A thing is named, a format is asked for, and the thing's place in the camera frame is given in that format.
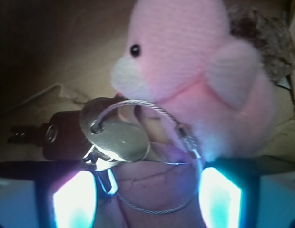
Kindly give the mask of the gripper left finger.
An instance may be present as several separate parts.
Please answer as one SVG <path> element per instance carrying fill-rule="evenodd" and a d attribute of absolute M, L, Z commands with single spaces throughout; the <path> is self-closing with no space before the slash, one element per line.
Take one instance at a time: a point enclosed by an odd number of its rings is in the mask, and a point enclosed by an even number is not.
<path fill-rule="evenodd" d="M 75 162 L 0 163 L 0 228 L 92 228 L 97 193 Z"/>

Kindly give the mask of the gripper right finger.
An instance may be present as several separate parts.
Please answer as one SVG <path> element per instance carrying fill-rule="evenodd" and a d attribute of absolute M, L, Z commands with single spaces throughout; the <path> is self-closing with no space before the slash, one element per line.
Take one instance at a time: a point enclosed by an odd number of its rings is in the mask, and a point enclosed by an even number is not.
<path fill-rule="evenodd" d="M 295 161 L 263 155 L 209 162 L 200 208 L 208 228 L 295 228 Z"/>

